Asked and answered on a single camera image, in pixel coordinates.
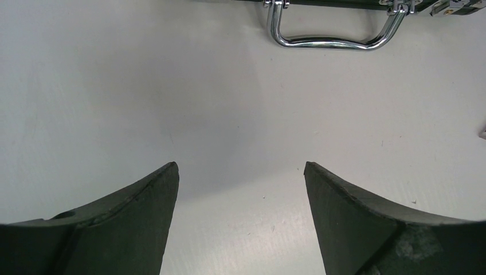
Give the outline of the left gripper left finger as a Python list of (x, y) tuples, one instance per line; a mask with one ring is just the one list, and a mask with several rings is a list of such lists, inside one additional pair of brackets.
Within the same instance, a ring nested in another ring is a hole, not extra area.
[(1, 225), (2, 274), (159, 274), (179, 187), (165, 164), (51, 219)]

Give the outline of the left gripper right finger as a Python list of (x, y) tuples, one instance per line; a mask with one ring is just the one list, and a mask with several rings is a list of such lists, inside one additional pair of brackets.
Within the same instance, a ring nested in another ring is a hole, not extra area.
[(400, 205), (315, 162), (304, 169), (327, 274), (484, 274), (485, 222)]

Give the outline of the black poker set case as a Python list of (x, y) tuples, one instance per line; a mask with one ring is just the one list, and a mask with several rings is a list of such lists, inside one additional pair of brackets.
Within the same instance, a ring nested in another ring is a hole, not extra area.
[(289, 49), (369, 52), (390, 42), (421, 44), (463, 36), (463, 22), (480, 17), (485, 1), (260, 1), (268, 37)]

